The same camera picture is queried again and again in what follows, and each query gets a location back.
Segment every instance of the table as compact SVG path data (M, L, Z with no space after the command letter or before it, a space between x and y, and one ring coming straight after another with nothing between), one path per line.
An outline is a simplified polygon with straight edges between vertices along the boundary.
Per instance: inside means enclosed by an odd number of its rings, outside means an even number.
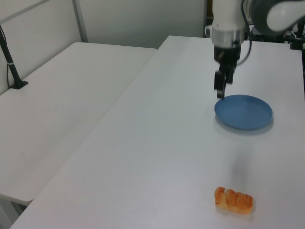
M216 69L210 40L169 37L12 229L303 228L301 52L254 42L236 69L227 95L274 112L256 131L215 118ZM218 186L252 195L253 212L217 209Z
M74 43L0 96L0 198L28 205L155 49Z

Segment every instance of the wall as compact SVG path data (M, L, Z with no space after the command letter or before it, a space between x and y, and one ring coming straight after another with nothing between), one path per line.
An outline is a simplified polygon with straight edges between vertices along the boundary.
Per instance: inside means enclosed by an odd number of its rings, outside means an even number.
M203 36L206 0L76 0L89 42L159 48L168 35Z
M2 28L21 79L80 41L72 0L49 0L3 23ZM0 94L7 89L6 60L0 51Z

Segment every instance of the white table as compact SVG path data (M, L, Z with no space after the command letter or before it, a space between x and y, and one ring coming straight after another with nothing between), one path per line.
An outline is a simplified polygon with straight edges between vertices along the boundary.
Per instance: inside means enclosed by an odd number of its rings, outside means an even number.
M75 43L0 96L0 198L29 204L155 49Z
M210 40L169 37L12 229L304 228L301 53L254 42L237 68L227 95L274 112L257 131L216 120L216 69ZM252 195L253 212L216 209L218 186Z

